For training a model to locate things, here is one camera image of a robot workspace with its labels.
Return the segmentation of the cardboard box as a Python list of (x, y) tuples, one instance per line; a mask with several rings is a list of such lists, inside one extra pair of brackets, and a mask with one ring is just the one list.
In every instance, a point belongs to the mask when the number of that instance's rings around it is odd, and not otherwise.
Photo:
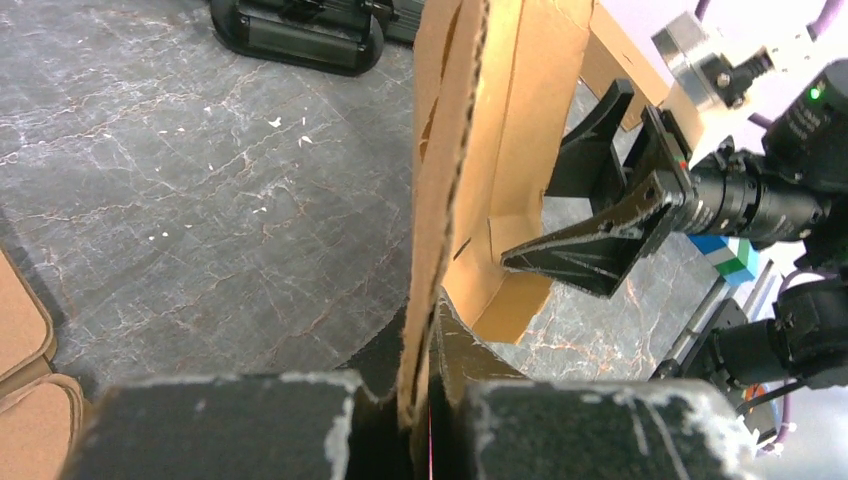
[(429, 1), (414, 40), (413, 227), (397, 374), (402, 427), (424, 412), (432, 311), (446, 293), (486, 341), (514, 343), (549, 279), (513, 273), (504, 251), (542, 233), (584, 59), (628, 39), (597, 1)]

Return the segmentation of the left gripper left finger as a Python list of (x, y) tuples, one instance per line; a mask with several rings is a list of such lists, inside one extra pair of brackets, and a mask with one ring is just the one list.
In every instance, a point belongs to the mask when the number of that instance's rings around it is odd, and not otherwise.
[(64, 479), (397, 479), (393, 413), (353, 371), (193, 375), (107, 390)]

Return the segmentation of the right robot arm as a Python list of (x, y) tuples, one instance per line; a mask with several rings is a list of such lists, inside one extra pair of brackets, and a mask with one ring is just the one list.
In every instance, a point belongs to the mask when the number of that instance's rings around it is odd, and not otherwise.
[(731, 139), (697, 163), (681, 116), (648, 106), (627, 157), (613, 146), (633, 98), (613, 81), (562, 140), (546, 195), (584, 198), (592, 216), (505, 251), (502, 265), (599, 296), (613, 295), (673, 232), (735, 237), (756, 248), (800, 241), (797, 267), (821, 280), (781, 293), (773, 318), (707, 327), (661, 377), (724, 389), (792, 379), (796, 387), (847, 382), (847, 63), (825, 66), (767, 129), (763, 150)]

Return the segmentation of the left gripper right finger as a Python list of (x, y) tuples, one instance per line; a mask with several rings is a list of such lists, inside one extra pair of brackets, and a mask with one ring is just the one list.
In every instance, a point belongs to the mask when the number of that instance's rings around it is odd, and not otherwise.
[(698, 380), (534, 381), (433, 313), (435, 479), (755, 479), (747, 428)]

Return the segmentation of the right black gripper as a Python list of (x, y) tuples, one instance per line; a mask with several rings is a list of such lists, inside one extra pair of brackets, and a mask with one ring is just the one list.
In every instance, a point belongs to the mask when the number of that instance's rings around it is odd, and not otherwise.
[(674, 219), (690, 219), (696, 195), (685, 169), (691, 150), (672, 113), (648, 106), (623, 164), (614, 137), (634, 90), (611, 82), (589, 114), (562, 139), (545, 195), (622, 200), (580, 223), (513, 247), (501, 255), (511, 271), (542, 275), (585, 293), (611, 297), (635, 264), (655, 253)]

